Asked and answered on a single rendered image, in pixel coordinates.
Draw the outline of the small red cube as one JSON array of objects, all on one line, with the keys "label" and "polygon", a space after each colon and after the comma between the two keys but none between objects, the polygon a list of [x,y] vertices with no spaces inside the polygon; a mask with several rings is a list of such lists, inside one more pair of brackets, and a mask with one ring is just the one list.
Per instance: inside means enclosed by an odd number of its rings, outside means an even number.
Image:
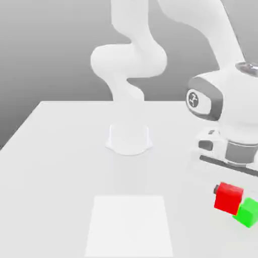
[{"label": "small red cube", "polygon": [[220,191],[215,197],[214,208],[236,215],[242,201],[243,192],[243,188],[221,182]]}]

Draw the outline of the small green cube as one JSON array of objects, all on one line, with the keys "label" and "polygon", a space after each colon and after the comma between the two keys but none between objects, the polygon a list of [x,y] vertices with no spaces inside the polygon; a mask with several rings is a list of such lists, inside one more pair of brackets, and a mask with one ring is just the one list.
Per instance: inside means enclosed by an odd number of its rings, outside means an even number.
[{"label": "small green cube", "polygon": [[252,227],[258,221],[258,202],[252,198],[245,198],[237,214],[232,217],[247,228]]}]

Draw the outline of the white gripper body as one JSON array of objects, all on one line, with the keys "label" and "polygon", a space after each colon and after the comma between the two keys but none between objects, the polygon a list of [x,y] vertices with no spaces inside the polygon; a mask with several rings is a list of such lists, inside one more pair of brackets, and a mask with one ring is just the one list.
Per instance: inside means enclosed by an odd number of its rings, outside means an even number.
[{"label": "white gripper body", "polygon": [[245,190],[258,190],[258,172],[243,167],[231,167],[221,161],[195,156],[192,158],[192,173],[195,177],[218,184],[225,182]]}]

